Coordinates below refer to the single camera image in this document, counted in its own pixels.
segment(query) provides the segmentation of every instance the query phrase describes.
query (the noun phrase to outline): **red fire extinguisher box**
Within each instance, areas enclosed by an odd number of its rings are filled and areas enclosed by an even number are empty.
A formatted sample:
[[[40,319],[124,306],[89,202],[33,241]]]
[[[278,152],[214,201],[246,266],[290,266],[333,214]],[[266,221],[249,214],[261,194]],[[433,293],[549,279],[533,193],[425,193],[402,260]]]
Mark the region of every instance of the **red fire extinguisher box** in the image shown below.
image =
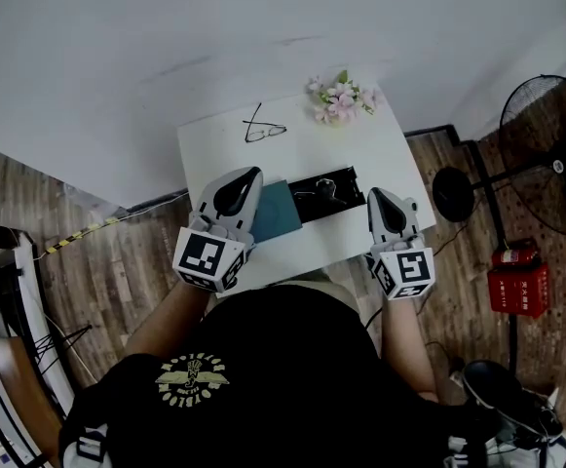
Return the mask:
[[[495,312],[540,317],[548,309],[548,266],[496,268],[488,273],[490,305]]]

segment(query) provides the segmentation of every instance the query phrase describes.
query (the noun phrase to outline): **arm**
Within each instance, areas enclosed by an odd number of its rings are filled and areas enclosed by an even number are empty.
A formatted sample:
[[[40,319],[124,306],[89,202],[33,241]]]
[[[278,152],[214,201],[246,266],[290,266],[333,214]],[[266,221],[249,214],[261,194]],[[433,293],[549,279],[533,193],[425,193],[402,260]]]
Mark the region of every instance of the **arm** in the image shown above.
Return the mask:
[[[129,338],[125,357],[151,354],[165,359],[187,339],[203,318],[209,292],[178,282]]]
[[[385,300],[382,357],[421,397],[438,402],[434,373],[412,298]]]

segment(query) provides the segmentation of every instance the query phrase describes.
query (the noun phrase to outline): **wooden floor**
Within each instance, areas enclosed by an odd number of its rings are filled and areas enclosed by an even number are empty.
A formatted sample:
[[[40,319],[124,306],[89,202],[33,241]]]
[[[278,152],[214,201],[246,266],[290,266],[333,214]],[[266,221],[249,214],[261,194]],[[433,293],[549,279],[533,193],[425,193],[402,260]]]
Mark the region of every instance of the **wooden floor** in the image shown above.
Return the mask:
[[[454,166],[476,174],[468,149],[453,147],[445,133],[409,140],[427,189],[436,171]],[[480,144],[491,175],[502,170],[496,140]],[[469,225],[435,259],[436,285],[420,315],[425,338],[438,341],[465,361],[492,359],[508,363],[507,317],[490,310],[486,272],[497,247],[491,215],[482,200]],[[510,187],[498,192],[510,240],[533,236],[551,269],[552,309],[541,319],[520,318],[518,377],[545,390],[561,387],[559,411],[566,425],[566,237],[541,225],[519,204]],[[41,261],[51,316],[66,332],[93,325],[75,348],[96,378],[121,357],[125,341],[165,296],[176,277],[170,268],[178,229],[186,223],[189,201],[181,199],[120,224],[99,230]],[[434,249],[451,239],[461,224],[446,222],[427,232]],[[40,246],[48,246],[81,229],[93,219],[69,202],[61,183],[0,154],[0,224],[26,230]],[[359,258],[331,265],[328,274],[358,298],[361,317],[381,304],[375,282]],[[379,319],[372,327],[378,337]],[[429,345],[447,403],[459,403],[462,392],[447,379],[447,359],[438,345]],[[82,384],[91,379],[71,359]]]

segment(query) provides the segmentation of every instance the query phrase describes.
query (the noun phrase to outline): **eyeglasses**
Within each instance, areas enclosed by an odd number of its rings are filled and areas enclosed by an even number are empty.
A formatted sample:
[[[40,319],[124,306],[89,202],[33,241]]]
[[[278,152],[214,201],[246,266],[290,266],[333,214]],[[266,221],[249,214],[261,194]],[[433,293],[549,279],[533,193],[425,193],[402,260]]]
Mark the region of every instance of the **eyeglasses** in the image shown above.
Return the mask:
[[[252,115],[252,119],[250,121],[246,121],[243,120],[242,123],[247,123],[247,129],[245,130],[245,142],[246,143],[250,143],[250,142],[257,142],[265,137],[274,137],[274,136],[279,136],[280,134],[284,134],[286,132],[286,126],[285,125],[276,125],[274,123],[258,123],[254,121],[254,117],[256,116],[257,111],[259,110],[259,108],[261,107],[261,102],[259,102],[259,105],[256,107],[256,111],[254,111],[254,114]],[[265,130],[257,130],[257,131],[253,131],[251,132],[250,129],[252,127],[252,125],[265,125],[270,127],[270,129],[267,131],[267,133],[265,132]]]

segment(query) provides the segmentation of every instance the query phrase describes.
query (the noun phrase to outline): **white wall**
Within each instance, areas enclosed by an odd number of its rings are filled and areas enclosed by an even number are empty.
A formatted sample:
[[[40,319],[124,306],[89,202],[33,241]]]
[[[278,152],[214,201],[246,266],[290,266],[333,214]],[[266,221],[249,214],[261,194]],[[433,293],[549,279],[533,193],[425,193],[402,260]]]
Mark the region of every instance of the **white wall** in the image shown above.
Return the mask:
[[[184,186],[174,125],[349,63],[405,130],[441,125],[565,19],[566,0],[0,0],[0,151],[130,206]]]

